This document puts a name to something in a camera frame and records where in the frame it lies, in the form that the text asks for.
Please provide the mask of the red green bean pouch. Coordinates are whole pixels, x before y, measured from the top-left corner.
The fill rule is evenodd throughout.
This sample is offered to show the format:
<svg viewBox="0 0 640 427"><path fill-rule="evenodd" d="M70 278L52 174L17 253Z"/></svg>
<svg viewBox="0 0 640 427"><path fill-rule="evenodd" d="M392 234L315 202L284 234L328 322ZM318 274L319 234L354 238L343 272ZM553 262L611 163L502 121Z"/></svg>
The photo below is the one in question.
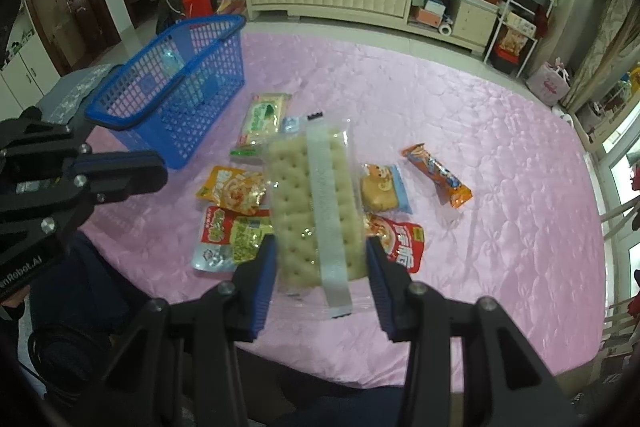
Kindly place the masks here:
<svg viewBox="0 0 640 427"><path fill-rule="evenodd" d="M215 205L203 212L192 268L207 273L231 273L255 259L262 239L272 233L268 209L244 216Z"/></svg>

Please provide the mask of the small cake blue wrapper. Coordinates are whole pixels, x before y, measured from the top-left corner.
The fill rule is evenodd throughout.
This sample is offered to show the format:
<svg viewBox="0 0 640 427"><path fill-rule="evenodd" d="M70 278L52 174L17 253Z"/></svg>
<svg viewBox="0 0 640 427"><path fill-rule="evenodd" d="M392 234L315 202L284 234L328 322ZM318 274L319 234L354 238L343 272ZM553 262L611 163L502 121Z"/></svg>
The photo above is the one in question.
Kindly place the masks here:
<svg viewBox="0 0 640 427"><path fill-rule="evenodd" d="M363 164L360 191L363 207L369 212L412 213L405 183L396 165Z"/></svg>

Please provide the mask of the clear cracker packet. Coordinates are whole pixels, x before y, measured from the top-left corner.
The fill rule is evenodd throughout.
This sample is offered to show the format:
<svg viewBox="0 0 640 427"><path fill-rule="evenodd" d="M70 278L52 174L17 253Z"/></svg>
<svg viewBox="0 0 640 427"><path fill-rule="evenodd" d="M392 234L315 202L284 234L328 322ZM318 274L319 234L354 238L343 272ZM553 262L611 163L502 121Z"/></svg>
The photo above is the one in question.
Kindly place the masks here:
<svg viewBox="0 0 640 427"><path fill-rule="evenodd" d="M283 300L322 319L348 317L367 274L352 122L321 112L262 147Z"/></svg>

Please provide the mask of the purple grape candy pack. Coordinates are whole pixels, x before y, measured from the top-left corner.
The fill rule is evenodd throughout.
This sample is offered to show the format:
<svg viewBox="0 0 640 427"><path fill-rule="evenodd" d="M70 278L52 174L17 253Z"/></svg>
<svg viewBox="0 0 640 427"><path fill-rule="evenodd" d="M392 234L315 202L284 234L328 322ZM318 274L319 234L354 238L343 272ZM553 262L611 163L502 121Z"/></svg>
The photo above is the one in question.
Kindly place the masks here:
<svg viewBox="0 0 640 427"><path fill-rule="evenodd" d="M299 117L284 117L282 119L282 124L280 127L280 131L282 133L297 133L300 128L300 118Z"/></svg>

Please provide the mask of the red white snack pouch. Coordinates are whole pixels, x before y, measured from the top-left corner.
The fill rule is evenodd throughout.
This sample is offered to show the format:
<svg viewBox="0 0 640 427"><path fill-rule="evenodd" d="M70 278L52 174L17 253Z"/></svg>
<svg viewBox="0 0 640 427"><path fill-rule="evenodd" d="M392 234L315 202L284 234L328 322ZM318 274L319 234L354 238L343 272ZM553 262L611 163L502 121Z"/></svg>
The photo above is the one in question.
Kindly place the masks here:
<svg viewBox="0 0 640 427"><path fill-rule="evenodd" d="M372 213L367 214L364 222L367 236L376 236L380 240L390 261L403 265L411 274L419 272L426 243L421 225L397 222Z"/></svg>

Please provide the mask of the grey blue covered sofa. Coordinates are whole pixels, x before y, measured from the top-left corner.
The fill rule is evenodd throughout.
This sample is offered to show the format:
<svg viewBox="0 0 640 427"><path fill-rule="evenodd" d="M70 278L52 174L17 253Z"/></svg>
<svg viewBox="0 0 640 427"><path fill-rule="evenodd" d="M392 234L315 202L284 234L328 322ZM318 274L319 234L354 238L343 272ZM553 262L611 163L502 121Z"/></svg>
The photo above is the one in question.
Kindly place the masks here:
<svg viewBox="0 0 640 427"><path fill-rule="evenodd" d="M36 104L42 120L51 124L73 124L82 113L93 92L119 69L120 64L102 64L74 70Z"/></svg>

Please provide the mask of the blue plastic basket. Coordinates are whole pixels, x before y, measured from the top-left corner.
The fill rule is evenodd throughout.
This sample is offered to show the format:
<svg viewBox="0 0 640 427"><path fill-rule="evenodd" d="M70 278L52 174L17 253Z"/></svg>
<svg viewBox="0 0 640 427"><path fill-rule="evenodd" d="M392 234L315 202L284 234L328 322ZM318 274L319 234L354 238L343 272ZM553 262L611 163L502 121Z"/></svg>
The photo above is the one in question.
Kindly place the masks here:
<svg viewBox="0 0 640 427"><path fill-rule="evenodd" d="M182 20L157 35L96 89L85 117L128 150L156 150L183 168L244 87L242 15ZM183 69L167 78L160 52L178 52Z"/></svg>

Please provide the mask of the orange snack bar wrapper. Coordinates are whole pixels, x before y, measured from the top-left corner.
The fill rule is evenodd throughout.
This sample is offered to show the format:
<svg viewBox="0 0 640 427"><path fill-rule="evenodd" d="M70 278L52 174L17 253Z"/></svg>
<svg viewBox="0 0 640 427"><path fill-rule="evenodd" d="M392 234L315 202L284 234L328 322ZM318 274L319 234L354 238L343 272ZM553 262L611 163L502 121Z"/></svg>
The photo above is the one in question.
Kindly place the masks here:
<svg viewBox="0 0 640 427"><path fill-rule="evenodd" d="M424 176L432 180L446 196L449 205L460 208L473 198L471 189L460 181L448 168L442 165L433 156L423 143L414 144L404 148L401 156L405 157L411 165L420 170Z"/></svg>

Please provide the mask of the light blue snack bag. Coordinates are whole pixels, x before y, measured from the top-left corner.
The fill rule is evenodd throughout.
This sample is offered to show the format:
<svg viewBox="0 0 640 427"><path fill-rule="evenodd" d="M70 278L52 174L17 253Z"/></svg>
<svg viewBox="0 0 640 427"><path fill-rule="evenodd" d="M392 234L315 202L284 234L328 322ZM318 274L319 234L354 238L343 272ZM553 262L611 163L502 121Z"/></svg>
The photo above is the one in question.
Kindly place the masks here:
<svg viewBox="0 0 640 427"><path fill-rule="evenodd" d="M183 69L184 61L175 50L165 48L160 52L160 68L167 78L175 77Z"/></svg>

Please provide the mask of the green white cracker pack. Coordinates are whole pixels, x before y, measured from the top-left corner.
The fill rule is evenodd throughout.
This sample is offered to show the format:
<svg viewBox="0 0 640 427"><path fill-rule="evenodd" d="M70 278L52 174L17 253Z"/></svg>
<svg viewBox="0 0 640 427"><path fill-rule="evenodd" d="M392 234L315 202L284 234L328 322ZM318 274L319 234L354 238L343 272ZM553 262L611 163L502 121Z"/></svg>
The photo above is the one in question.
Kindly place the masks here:
<svg viewBox="0 0 640 427"><path fill-rule="evenodd" d="M292 95L283 92L253 94L231 156L257 156L262 146L280 132L291 98Z"/></svg>

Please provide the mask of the red paper bag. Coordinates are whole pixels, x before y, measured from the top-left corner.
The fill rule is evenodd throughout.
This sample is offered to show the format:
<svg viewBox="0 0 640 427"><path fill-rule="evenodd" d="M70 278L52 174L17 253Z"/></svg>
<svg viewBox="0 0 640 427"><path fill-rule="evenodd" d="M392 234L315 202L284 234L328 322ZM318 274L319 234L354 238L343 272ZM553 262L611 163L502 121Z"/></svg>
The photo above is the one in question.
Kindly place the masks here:
<svg viewBox="0 0 640 427"><path fill-rule="evenodd" d="M186 18L200 18L214 14L210 0L181 0Z"/></svg>

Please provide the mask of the broom and dustpan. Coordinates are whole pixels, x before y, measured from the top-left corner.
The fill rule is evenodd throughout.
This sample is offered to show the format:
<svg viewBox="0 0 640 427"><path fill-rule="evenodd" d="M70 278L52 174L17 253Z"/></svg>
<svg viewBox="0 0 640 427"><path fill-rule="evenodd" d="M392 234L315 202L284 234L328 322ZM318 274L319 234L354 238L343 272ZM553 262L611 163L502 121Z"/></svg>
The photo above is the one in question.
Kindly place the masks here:
<svg viewBox="0 0 640 427"><path fill-rule="evenodd" d="M242 15L245 11L244 0L218 0L217 15Z"/></svg>

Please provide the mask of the pink shopping bag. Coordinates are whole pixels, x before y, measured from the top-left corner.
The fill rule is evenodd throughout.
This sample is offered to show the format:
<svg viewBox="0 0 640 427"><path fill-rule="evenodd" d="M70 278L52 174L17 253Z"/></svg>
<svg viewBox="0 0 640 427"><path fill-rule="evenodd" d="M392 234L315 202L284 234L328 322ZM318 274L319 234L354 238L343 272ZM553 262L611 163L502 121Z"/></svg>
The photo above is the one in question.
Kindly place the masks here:
<svg viewBox="0 0 640 427"><path fill-rule="evenodd" d="M544 62L527 78L526 86L539 101L552 107L570 92L570 75L559 60Z"/></svg>

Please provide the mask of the white metal shelf rack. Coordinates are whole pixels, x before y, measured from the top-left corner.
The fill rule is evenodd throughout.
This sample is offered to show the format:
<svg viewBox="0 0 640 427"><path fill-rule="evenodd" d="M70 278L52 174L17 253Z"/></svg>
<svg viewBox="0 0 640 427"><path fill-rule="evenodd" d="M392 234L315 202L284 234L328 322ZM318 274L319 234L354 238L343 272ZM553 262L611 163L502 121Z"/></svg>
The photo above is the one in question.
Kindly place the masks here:
<svg viewBox="0 0 640 427"><path fill-rule="evenodd" d="M484 63L506 75L520 77L546 35L558 0L498 0L497 21L485 50Z"/></svg>

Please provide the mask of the white wall cupboard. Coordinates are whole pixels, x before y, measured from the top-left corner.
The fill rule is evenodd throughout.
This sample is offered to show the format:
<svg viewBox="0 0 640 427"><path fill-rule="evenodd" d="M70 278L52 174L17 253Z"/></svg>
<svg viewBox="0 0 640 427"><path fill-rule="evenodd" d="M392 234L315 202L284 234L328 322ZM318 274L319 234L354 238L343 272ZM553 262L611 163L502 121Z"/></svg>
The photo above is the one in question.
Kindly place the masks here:
<svg viewBox="0 0 640 427"><path fill-rule="evenodd" d="M60 80L36 31L26 0L1 5L0 117L17 117L36 105Z"/></svg>

